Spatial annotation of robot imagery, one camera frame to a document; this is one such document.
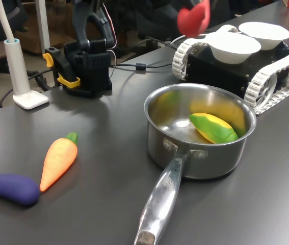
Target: dark gray table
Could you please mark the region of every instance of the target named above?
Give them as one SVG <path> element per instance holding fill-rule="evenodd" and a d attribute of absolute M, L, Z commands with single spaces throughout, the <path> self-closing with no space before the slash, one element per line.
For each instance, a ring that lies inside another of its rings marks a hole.
<path fill-rule="evenodd" d="M 237 18 L 289 29 L 281 3 Z M 162 48 L 130 62 L 166 64 Z M 146 153 L 143 103 L 155 89 L 177 83 L 169 68 L 135 73 L 118 69 L 110 96 L 46 93 L 50 105 L 33 111 L 0 109 L 0 173 L 40 183 L 51 143 L 78 131 L 78 158 L 40 202 L 23 209 L 0 200 L 0 244 L 133 244 L 144 204 L 161 169 Z M 258 117 L 243 159 L 227 178 L 184 180 L 161 245 L 289 244 L 289 98 Z"/>

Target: white desk lamp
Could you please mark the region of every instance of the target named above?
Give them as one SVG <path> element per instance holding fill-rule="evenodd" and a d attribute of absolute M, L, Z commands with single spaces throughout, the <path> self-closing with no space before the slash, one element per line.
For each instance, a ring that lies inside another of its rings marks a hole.
<path fill-rule="evenodd" d="M 30 89 L 20 40 L 13 36 L 2 0 L 0 0 L 0 20 L 7 38 L 7 40 L 4 41 L 4 45 L 14 90 L 14 102 L 26 110 L 47 103 L 49 101 L 47 96 Z"/>

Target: toy carrot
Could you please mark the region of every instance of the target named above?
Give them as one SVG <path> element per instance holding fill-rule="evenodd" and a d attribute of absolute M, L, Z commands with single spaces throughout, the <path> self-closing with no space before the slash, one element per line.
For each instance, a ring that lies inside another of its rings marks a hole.
<path fill-rule="evenodd" d="M 71 132 L 52 143 L 44 160 L 41 191 L 46 191 L 72 165 L 77 155 L 77 138 L 77 133 Z"/>

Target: black electronic component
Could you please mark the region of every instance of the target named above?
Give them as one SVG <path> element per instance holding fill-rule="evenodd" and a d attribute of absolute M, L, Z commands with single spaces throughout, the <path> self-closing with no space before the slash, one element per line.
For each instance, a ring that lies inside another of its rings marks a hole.
<path fill-rule="evenodd" d="M 77 41 L 60 50 L 50 47 L 45 50 L 47 66 L 54 70 L 57 85 L 63 84 L 70 95 L 94 97 L 104 90 L 112 89 L 109 78 L 111 56 L 107 51 L 115 45 L 110 22 L 100 8 L 99 15 L 92 12 L 90 1 L 73 1 L 73 26 Z M 94 23 L 103 38 L 88 40 L 86 26 Z"/>
<path fill-rule="evenodd" d="M 287 55 L 289 55 L 289 47 L 282 42 L 272 50 L 251 55 L 241 64 L 230 65 L 216 60 L 211 48 L 206 47 L 199 54 L 189 55 L 186 80 L 223 88 L 244 98 L 248 83 L 254 75 L 264 66 L 281 60 Z M 282 86 L 288 72 L 289 69 L 286 69 L 278 75 L 278 87 Z"/>

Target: stainless steel saucepan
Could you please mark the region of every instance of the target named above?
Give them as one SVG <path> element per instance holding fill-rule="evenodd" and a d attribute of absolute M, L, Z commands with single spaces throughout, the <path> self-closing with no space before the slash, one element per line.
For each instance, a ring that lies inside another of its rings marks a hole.
<path fill-rule="evenodd" d="M 188 83 L 156 90 L 146 99 L 144 111 L 149 155 L 165 170 L 144 207 L 134 244 L 155 245 L 171 215 L 181 177 L 203 180 L 231 172 L 256 126 L 256 117 L 238 96 L 220 88 Z M 197 112 L 229 123 L 238 140 L 225 144 L 207 141 L 189 120 L 189 115 Z"/>

